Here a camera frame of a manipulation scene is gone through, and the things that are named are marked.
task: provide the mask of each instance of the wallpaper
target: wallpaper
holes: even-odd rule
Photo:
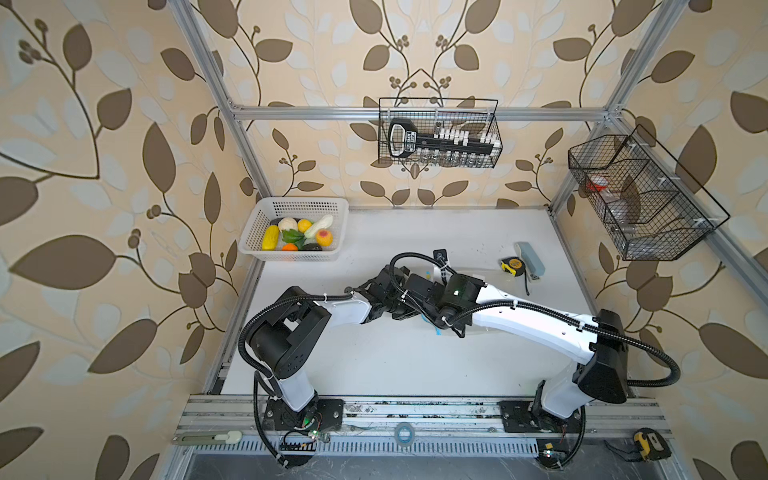
[[[723,203],[733,215],[723,228],[766,267],[767,19],[761,0],[690,2],[625,111]],[[664,407],[690,470],[768,478],[766,312],[705,243],[674,262],[619,260],[586,195],[574,193],[558,222],[598,307],[681,366],[677,384],[645,393]],[[667,372],[632,352],[632,378]]]
[[[653,0],[191,0],[229,95],[251,106],[494,98],[601,107]]]
[[[163,7],[0,1],[2,478],[150,478],[250,264],[257,194]]]
[[[344,197],[370,207],[540,207],[568,172],[584,122],[501,122],[495,168],[425,166],[378,155],[377,127],[336,121],[253,121],[251,144],[277,196]]]

